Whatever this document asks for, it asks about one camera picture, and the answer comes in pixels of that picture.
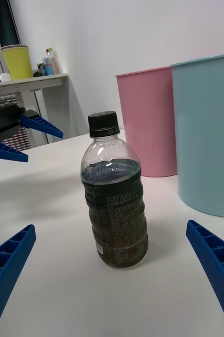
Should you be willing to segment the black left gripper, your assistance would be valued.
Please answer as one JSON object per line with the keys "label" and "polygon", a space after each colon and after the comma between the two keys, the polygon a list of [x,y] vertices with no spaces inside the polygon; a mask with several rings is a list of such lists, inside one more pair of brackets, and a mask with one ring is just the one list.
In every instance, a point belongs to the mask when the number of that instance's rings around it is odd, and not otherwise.
{"label": "black left gripper", "polygon": [[[33,110],[26,111],[23,107],[8,101],[0,102],[0,140],[5,140],[17,134],[20,126],[31,128],[57,138],[63,138],[61,130],[42,118]],[[28,155],[0,142],[0,159],[28,162]]]}

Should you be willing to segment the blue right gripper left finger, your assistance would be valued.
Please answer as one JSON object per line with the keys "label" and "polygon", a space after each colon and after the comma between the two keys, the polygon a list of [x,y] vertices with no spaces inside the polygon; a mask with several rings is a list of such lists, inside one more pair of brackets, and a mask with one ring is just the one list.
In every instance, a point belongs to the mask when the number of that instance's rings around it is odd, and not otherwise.
{"label": "blue right gripper left finger", "polygon": [[30,224],[0,245],[0,318],[35,241]]}

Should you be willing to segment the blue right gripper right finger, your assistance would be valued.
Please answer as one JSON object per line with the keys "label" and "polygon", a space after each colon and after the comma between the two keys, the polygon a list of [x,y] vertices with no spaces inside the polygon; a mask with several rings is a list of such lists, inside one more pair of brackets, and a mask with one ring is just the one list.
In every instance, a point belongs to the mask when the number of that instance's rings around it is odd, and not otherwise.
{"label": "blue right gripper right finger", "polygon": [[186,237],[224,312],[224,241],[193,220],[187,223]]}

